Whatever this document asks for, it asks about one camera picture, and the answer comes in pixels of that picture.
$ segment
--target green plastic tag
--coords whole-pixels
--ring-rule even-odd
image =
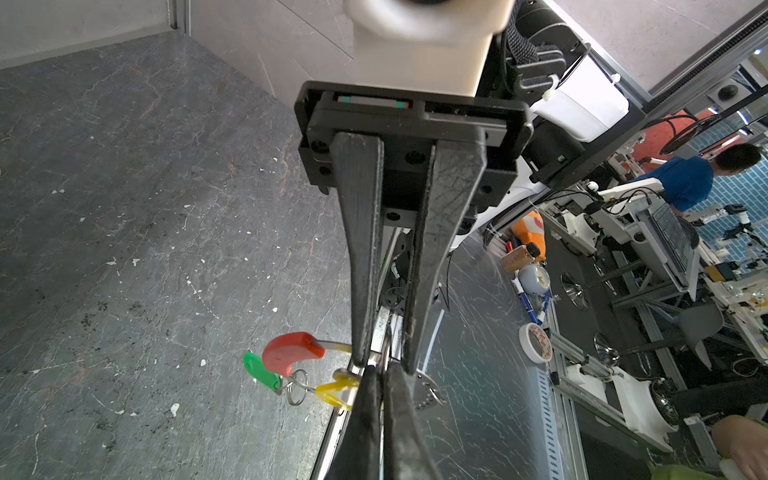
[[[253,378],[262,382],[270,389],[277,390],[280,388],[280,385],[282,385],[283,382],[280,380],[280,376],[265,369],[261,358],[253,352],[245,353],[245,356],[243,356],[243,364],[245,365],[245,370],[247,370]]]

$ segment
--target person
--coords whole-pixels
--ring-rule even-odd
[[[633,181],[657,178],[664,186],[664,199],[677,215],[683,215],[712,191],[715,177],[738,175],[760,162],[760,148],[752,144],[738,144],[720,152],[713,160],[701,157],[675,157],[656,170]]]
[[[712,440],[724,458],[731,458],[749,480],[768,480],[768,428],[763,422],[730,415],[712,428]],[[652,480],[719,480],[682,465],[662,465]]]

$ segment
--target roll of tape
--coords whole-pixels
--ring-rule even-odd
[[[520,327],[520,345],[525,355],[535,363],[552,360],[552,344],[547,333],[535,323],[526,323]]]

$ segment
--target blue shirt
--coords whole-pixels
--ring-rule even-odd
[[[664,186],[664,199],[680,211],[685,211],[707,198],[712,191],[715,173],[703,158],[675,157],[656,170],[633,181],[657,178]]]

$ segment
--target bottle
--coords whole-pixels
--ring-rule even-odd
[[[502,266],[508,273],[515,273],[522,267],[533,263],[541,255],[538,246],[530,242],[528,245],[521,245],[513,251],[502,257]]]

